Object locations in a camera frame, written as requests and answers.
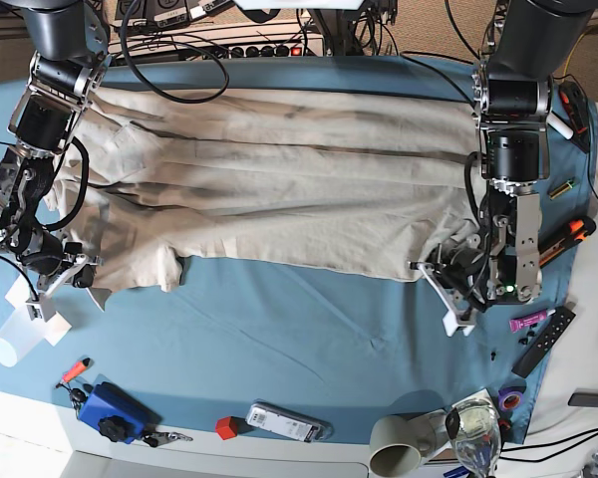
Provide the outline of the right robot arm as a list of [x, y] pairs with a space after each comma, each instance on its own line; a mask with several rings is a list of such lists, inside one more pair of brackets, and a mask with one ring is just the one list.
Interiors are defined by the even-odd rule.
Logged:
[[[26, 89], [8, 125], [14, 143], [0, 162], [0, 251], [20, 272], [34, 271], [34, 301], [53, 287], [92, 286], [98, 260], [79, 242], [58, 237], [86, 199], [90, 159], [75, 129], [110, 64], [110, 30], [88, 1], [15, 1], [35, 46]], [[81, 158], [80, 185], [71, 210], [42, 224], [39, 203], [51, 191], [66, 151]]]

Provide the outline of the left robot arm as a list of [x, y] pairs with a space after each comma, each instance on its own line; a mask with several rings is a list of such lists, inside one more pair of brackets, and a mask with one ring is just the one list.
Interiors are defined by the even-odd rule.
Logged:
[[[445, 303], [452, 327], [466, 329], [493, 305], [540, 295], [542, 213], [534, 186], [550, 171], [553, 74], [597, 9], [596, 1], [495, 4], [472, 75], [478, 145], [463, 171], [478, 229], [415, 266]], [[482, 199], [470, 185], [474, 165], [486, 182]]]

